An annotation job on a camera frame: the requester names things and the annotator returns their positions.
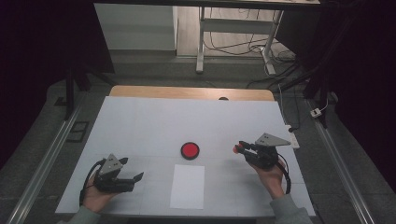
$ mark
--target gray sleeve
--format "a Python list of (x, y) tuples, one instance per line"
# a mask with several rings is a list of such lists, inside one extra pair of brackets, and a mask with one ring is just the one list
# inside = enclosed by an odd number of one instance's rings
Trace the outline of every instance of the gray sleeve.
[(305, 208), (298, 208), (289, 194), (270, 202), (276, 224), (312, 224)]
[(99, 214), (94, 213), (84, 206), (81, 206), (78, 209), (78, 212), (75, 213), (68, 222), (60, 221), (58, 224), (96, 224), (99, 221), (99, 218)]

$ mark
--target person's hand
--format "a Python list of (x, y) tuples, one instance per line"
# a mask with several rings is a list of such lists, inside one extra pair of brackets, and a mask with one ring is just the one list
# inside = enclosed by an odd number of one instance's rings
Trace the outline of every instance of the person's hand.
[(106, 204), (118, 193), (101, 192), (93, 185), (95, 174), (88, 180), (85, 188), (85, 197), (83, 205), (95, 213), (99, 213), (106, 206)]
[[(285, 163), (283, 161), (279, 160), (279, 163), (285, 167)], [(283, 173), (277, 166), (274, 166), (269, 170), (263, 170), (253, 164), (249, 165), (256, 170), (260, 181), (267, 188), (273, 199), (277, 199), (285, 195), (281, 185)]]

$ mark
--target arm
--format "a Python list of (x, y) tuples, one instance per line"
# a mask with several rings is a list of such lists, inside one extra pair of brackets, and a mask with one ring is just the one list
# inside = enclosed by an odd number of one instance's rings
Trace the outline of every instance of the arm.
[(118, 193), (101, 192), (93, 184), (95, 174), (93, 174), (85, 188), (85, 197), (82, 206), (78, 212), (68, 221), (60, 221), (58, 224), (96, 224), (99, 221), (99, 212), (106, 206), (106, 204)]
[(260, 181), (272, 197), (270, 202), (276, 216), (276, 224), (312, 224), (305, 208), (298, 208), (289, 194), (282, 189), (282, 171), (274, 166), (271, 170), (263, 170), (250, 164), (259, 175)]

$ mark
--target metal desk leg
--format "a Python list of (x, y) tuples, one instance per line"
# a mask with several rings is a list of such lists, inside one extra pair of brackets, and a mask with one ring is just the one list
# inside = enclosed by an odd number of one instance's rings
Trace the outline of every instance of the metal desk leg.
[(265, 48), (262, 48), (262, 57), (264, 58), (264, 62), (265, 62), (265, 66), (267, 67), (268, 70), (268, 74), (269, 75), (274, 75), (275, 69), (273, 64), (271, 63), (271, 58), (270, 58), (270, 49), (271, 49), (271, 45), (274, 41), (274, 37), (276, 34), (276, 30), (277, 30), (277, 26), (279, 25), (280, 22), (280, 18), (282, 16), (283, 11), (277, 11), (276, 12), (276, 16), (273, 22), (273, 25), (271, 27), (271, 32), (268, 35), (268, 39), (267, 39), (267, 43), (265, 44)]
[(201, 19), (199, 21), (197, 67), (196, 67), (197, 74), (202, 74), (204, 72), (204, 26), (205, 26), (205, 8), (201, 7)]

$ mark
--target sheet of paper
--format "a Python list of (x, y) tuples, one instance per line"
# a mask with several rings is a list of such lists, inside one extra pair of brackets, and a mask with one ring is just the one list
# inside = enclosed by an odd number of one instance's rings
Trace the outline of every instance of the sheet of paper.
[(205, 167), (175, 165), (171, 208), (204, 209)]

